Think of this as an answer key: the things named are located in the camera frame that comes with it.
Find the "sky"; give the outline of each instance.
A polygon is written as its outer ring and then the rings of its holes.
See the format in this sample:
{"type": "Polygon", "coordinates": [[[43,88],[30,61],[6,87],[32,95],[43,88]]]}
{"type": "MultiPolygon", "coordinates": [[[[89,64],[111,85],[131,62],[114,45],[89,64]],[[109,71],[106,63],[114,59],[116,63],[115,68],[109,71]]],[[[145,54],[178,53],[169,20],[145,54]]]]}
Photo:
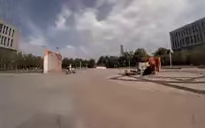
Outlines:
{"type": "Polygon", "coordinates": [[[170,31],[205,17],[205,0],[0,1],[22,32],[20,50],[35,55],[58,47],[63,57],[118,56],[121,44],[153,53],[170,48],[170,31]]]}

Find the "tall tower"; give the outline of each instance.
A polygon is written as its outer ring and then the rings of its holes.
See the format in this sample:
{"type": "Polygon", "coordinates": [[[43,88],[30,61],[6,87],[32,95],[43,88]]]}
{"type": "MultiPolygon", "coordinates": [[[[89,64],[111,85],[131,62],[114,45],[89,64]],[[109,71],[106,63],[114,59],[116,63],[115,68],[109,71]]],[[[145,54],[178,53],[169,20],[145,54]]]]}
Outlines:
{"type": "Polygon", "coordinates": [[[120,55],[121,56],[124,55],[124,46],[123,45],[120,46],[120,55]]]}

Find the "wall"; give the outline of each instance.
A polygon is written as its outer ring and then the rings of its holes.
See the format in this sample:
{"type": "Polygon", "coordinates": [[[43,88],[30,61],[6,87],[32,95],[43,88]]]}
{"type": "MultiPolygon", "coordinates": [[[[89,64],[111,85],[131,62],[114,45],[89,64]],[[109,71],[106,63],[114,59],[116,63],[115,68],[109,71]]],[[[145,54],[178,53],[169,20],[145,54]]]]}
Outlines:
{"type": "Polygon", "coordinates": [[[46,51],[44,56],[44,73],[62,72],[62,56],[52,51],[46,51]]]}

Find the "cloud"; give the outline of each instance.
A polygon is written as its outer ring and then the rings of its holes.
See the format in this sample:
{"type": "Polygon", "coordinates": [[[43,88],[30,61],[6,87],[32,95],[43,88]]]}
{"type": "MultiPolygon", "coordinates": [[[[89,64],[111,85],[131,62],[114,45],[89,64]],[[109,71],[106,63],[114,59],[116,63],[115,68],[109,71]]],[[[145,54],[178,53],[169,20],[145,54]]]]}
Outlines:
{"type": "Polygon", "coordinates": [[[119,55],[121,44],[151,53],[170,48],[170,31],[205,16],[205,1],[199,0],[78,1],[76,6],[65,2],[44,31],[35,25],[26,43],[60,47],[66,57],[119,55]]]}

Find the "building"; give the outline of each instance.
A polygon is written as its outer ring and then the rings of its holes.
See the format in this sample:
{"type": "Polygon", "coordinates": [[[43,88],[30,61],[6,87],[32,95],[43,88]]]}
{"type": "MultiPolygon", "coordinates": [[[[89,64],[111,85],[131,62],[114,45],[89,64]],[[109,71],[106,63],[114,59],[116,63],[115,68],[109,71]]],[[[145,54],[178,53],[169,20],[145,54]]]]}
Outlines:
{"type": "Polygon", "coordinates": [[[173,51],[205,44],[205,18],[170,32],[173,51]]]}
{"type": "Polygon", "coordinates": [[[20,32],[0,18],[0,48],[18,51],[20,32]]]}

